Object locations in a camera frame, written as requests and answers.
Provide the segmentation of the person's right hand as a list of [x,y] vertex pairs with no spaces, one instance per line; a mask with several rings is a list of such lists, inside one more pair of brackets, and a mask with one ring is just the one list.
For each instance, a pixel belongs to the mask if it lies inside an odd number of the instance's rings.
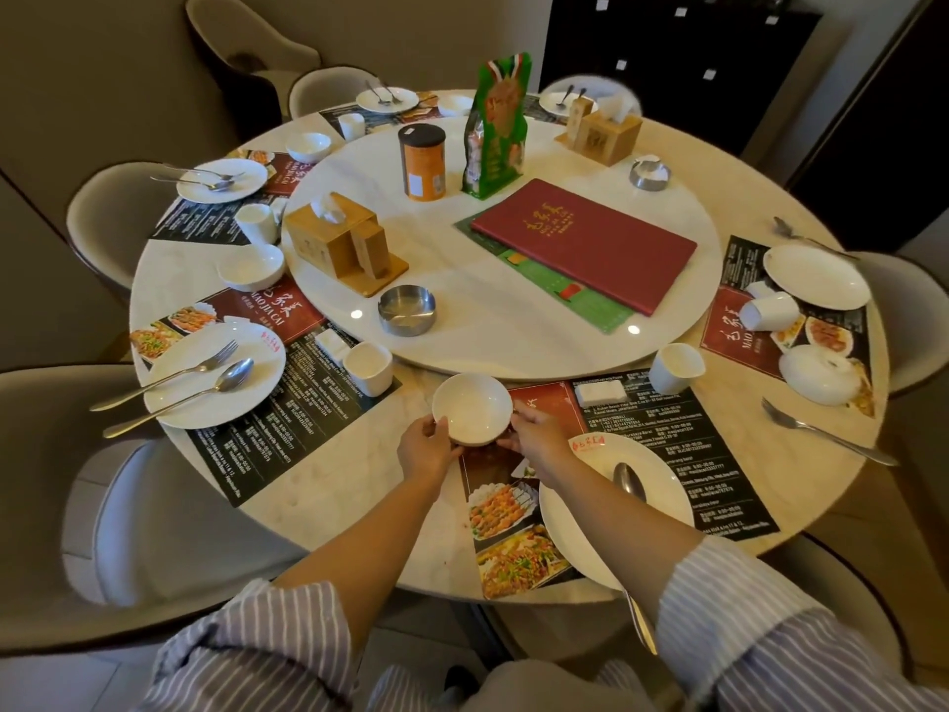
[[553,490],[560,490],[568,482],[578,463],[558,420],[539,411],[539,424],[522,431],[511,428],[495,443],[521,454],[534,468],[541,481]]

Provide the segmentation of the person's left hand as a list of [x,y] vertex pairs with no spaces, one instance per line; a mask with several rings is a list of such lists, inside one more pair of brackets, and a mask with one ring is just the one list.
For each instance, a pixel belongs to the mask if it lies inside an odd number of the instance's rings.
[[397,446],[397,458],[406,480],[425,484],[439,491],[451,465],[463,454],[465,448],[448,441],[425,439],[422,435],[422,418],[411,422],[401,436]]

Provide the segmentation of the person's right forearm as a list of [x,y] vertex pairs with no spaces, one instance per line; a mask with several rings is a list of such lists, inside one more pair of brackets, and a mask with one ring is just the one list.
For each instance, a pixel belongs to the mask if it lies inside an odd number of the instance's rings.
[[677,565],[704,534],[616,487],[569,449],[552,455],[545,475],[592,548],[657,625]]

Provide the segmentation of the person's left forearm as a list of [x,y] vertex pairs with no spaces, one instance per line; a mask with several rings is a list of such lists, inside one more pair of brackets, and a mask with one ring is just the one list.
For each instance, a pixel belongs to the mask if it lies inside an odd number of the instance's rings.
[[450,454],[440,466],[410,464],[404,478],[350,528],[274,580],[278,588],[328,582],[337,592],[360,651],[404,569],[438,499]]

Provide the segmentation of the round marble turntable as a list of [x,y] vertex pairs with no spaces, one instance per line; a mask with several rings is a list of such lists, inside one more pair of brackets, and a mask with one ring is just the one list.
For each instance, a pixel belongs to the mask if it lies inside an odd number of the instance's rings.
[[[447,192],[441,200],[417,202],[404,194],[395,129],[343,145],[293,191],[285,222],[292,212],[330,191],[377,214],[389,249],[410,266],[397,283],[426,287],[436,301],[436,321],[426,333],[388,334],[377,311],[378,296],[363,298],[302,261],[285,238],[292,277],[326,317],[351,336],[386,346],[411,364],[518,382],[560,381],[618,369],[676,341],[699,321],[718,290],[723,252],[711,216],[691,190],[678,180],[663,191],[639,190],[629,181],[629,160],[601,166],[556,142],[561,126],[530,119],[525,174],[480,201],[460,190],[465,123],[462,118],[434,122],[447,136]],[[688,265],[655,314],[634,314],[617,330],[603,333],[455,227],[531,178],[696,242]]]

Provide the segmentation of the steel ashtray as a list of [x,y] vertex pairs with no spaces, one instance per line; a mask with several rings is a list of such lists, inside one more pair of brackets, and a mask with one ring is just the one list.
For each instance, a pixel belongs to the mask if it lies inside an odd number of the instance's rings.
[[629,174],[629,180],[635,188],[650,192],[664,190],[671,178],[670,167],[655,154],[635,158]]
[[437,317],[433,293],[417,285],[400,285],[386,290],[379,298],[377,310],[382,329],[400,337],[424,334]]

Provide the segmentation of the green menu sheet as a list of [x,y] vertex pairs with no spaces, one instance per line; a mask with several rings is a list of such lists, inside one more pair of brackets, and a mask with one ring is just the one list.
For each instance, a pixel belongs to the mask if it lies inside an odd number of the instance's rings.
[[474,230],[474,220],[474,216],[461,219],[454,227],[599,332],[611,334],[634,316],[634,310]]

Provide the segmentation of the black printed paper placemat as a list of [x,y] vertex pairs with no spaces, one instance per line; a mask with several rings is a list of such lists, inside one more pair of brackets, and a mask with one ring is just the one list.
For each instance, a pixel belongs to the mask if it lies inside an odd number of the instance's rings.
[[397,112],[387,112],[385,110],[371,110],[362,107],[358,102],[353,101],[349,104],[338,105],[319,112],[320,116],[330,124],[339,134],[343,134],[342,124],[339,119],[345,115],[360,115],[365,122],[365,131],[368,134],[380,132],[386,129],[397,128],[414,122],[431,122],[435,119],[444,118],[437,104],[438,95],[432,91],[420,91],[416,93],[419,98],[419,104],[411,109]]
[[[628,402],[589,409],[578,405],[575,384],[614,379],[623,382]],[[604,432],[647,446],[682,482],[691,501],[694,527],[703,533],[741,541],[779,532],[692,391],[658,395],[647,371],[637,370],[584,381],[522,386],[510,393],[513,401],[557,418],[569,438]],[[541,482],[527,459],[491,444],[470,448],[459,463],[485,599],[501,600],[588,579],[563,558],[549,538],[539,508]]]
[[276,197],[287,197],[314,165],[301,164],[287,153],[256,149],[237,149],[226,157],[248,158],[267,167],[268,179],[262,190],[239,201],[226,204],[198,204],[178,196],[162,216],[153,239],[217,245],[245,245],[248,239],[234,221],[237,211],[246,204],[269,204]]
[[556,103],[554,103],[552,110],[553,112],[548,111],[541,105],[541,97],[539,94],[528,93],[525,95],[524,114],[526,118],[565,126],[568,117],[568,107],[558,108]]
[[761,243],[731,236],[701,346],[776,379],[781,379],[778,361],[789,349],[823,346],[849,358],[862,378],[860,393],[847,407],[867,418],[877,418],[867,306],[850,311],[825,310],[793,297],[800,316],[787,330],[751,332],[739,322],[739,310],[753,299],[744,291],[745,286],[765,280],[778,292],[784,291],[765,273],[763,255],[769,249]]
[[317,346],[315,336],[334,329],[351,347],[357,342],[317,310],[289,274],[262,291],[224,288],[156,321],[134,324],[130,345],[146,369],[144,379],[171,346],[218,322],[254,322],[272,329],[287,351],[280,382],[252,411],[222,425],[186,430],[160,423],[187,435],[234,507],[264,490],[401,385],[394,379],[379,398],[362,394],[345,369]]

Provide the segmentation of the red menu book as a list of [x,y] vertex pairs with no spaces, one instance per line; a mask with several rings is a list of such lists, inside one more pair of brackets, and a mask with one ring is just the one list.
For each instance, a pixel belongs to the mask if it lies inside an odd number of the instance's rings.
[[695,241],[538,178],[471,226],[646,316],[697,249]]

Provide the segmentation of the wooden tissue box holder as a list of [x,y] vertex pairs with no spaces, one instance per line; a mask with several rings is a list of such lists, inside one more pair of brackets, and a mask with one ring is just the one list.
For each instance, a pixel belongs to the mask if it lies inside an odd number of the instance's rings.
[[579,96],[569,107],[565,131],[554,140],[574,153],[612,166],[632,154],[644,123],[633,111],[633,102],[624,94],[596,101]]
[[303,262],[372,297],[409,271],[388,246],[377,214],[330,191],[283,217],[284,231]]

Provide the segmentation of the orange cylindrical canister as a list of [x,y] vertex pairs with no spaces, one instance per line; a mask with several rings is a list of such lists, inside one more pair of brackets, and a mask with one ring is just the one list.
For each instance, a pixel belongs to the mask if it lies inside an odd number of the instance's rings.
[[417,202],[442,199],[446,192],[443,128],[430,123],[411,123],[398,130],[404,192]]

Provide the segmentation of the beige trousers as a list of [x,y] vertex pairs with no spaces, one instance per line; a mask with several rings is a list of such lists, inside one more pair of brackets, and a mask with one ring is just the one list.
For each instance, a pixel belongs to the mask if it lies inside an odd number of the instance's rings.
[[588,681],[553,663],[524,659],[496,667],[483,682],[466,667],[451,667],[444,691],[436,695],[406,667],[389,667],[365,712],[658,712],[658,707],[625,661],[607,661]]

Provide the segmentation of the green snack bag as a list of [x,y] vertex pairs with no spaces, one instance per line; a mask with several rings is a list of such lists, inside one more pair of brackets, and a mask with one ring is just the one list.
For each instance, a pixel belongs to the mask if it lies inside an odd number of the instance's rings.
[[528,53],[487,61],[479,71],[465,128],[462,190],[484,200],[523,172],[528,122],[525,96],[532,60]]

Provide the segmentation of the striped shirt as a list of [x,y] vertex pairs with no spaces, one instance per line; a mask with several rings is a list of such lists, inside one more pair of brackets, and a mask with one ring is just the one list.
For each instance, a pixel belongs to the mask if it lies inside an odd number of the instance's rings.
[[[709,538],[660,601],[659,657],[700,712],[949,712],[824,606],[736,544]],[[356,666],[327,582],[246,586],[160,648],[135,712],[346,712]]]

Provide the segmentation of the dark wooden cabinet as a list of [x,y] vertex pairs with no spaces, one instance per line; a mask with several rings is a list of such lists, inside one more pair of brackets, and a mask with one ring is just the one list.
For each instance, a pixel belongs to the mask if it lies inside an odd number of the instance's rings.
[[822,18],[794,0],[552,0],[539,85],[623,84],[647,118],[740,156]]

